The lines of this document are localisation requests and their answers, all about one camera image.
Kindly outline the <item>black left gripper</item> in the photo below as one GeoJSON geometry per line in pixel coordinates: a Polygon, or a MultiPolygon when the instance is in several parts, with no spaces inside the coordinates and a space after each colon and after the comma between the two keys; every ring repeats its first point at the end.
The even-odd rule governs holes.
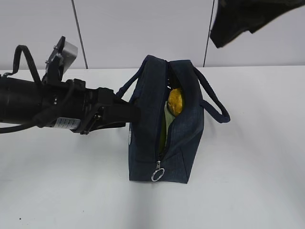
{"type": "Polygon", "coordinates": [[[96,130],[121,128],[141,118],[140,109],[125,100],[114,99],[112,89],[89,89],[78,79],[67,80],[66,84],[73,88],[66,105],[76,115],[74,119],[79,120],[71,129],[73,133],[87,135],[96,130]]]}

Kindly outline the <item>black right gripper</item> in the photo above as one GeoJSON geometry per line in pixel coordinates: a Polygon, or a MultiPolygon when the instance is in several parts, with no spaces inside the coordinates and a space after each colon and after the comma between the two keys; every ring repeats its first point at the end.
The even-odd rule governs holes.
{"type": "Polygon", "coordinates": [[[210,38],[216,48],[222,48],[243,32],[253,34],[304,5],[303,0],[219,0],[210,38]]]}

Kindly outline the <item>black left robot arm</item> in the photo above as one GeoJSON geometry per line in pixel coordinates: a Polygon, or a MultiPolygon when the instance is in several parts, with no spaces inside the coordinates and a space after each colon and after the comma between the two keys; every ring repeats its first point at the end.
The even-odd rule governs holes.
{"type": "Polygon", "coordinates": [[[34,126],[69,129],[88,133],[124,127],[140,120],[138,107],[123,100],[109,88],[86,88],[74,79],[43,84],[15,78],[0,80],[0,121],[13,124],[0,132],[12,133],[34,126]]]}

